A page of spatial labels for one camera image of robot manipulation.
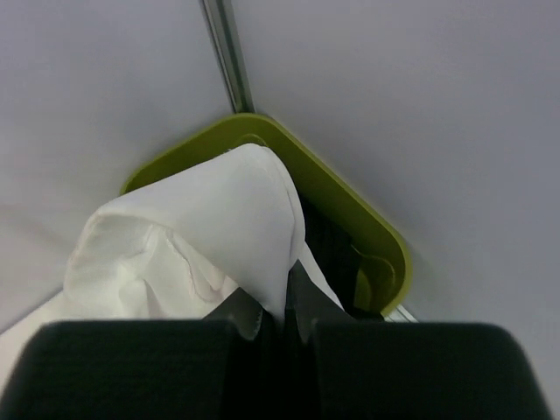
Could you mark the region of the green plastic basket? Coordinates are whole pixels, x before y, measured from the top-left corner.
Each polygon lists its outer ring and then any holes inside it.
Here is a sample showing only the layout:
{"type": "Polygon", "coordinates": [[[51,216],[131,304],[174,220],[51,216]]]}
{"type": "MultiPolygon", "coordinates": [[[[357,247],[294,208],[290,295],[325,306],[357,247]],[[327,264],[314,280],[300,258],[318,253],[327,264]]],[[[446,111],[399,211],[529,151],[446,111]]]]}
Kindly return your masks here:
{"type": "Polygon", "coordinates": [[[402,236],[360,195],[287,129],[265,115],[224,117],[139,166],[120,192],[130,193],[243,144],[272,149],[297,190],[352,238],[361,257],[354,303],[389,316],[412,281],[410,252],[402,236]]]}

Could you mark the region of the black shirt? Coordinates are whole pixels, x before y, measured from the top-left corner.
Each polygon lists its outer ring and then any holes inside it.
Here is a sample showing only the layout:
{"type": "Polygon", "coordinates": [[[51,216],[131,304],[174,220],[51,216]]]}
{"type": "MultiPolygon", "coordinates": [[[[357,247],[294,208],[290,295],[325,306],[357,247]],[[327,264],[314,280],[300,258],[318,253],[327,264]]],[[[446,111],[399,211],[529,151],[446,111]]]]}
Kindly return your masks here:
{"type": "Polygon", "coordinates": [[[382,322],[380,313],[365,311],[354,305],[361,256],[354,249],[351,236],[308,199],[301,197],[300,201],[306,244],[343,309],[355,319],[382,322]]]}

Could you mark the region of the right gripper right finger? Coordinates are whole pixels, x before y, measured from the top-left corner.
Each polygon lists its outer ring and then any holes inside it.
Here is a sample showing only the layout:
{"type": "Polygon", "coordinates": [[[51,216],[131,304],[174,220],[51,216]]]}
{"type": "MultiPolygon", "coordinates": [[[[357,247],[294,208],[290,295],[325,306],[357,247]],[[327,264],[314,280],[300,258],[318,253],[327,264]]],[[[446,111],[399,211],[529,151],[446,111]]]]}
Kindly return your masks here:
{"type": "Polygon", "coordinates": [[[549,419],[529,360],[497,325],[358,320],[301,264],[289,274],[291,419],[549,419]]]}

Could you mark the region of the white shirt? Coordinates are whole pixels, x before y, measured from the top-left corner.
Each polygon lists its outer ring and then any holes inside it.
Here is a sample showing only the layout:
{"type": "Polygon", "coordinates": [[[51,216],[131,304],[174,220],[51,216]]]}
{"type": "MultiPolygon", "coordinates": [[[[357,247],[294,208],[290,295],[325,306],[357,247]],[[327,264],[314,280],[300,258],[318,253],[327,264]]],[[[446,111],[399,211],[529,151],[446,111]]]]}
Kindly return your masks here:
{"type": "Polygon", "coordinates": [[[196,319],[242,289],[282,320],[296,263],[334,297],[290,174],[248,143],[98,208],[66,266],[63,299],[77,319],[196,319]]]}

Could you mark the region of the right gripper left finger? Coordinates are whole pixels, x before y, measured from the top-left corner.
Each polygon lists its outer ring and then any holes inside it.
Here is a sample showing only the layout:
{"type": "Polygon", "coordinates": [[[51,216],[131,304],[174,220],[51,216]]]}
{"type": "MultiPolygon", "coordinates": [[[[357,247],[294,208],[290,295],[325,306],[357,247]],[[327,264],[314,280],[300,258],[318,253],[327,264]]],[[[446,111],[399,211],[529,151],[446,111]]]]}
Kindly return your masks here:
{"type": "Polygon", "coordinates": [[[189,320],[60,321],[24,347],[4,419],[249,419],[273,318],[237,290],[189,320]]]}

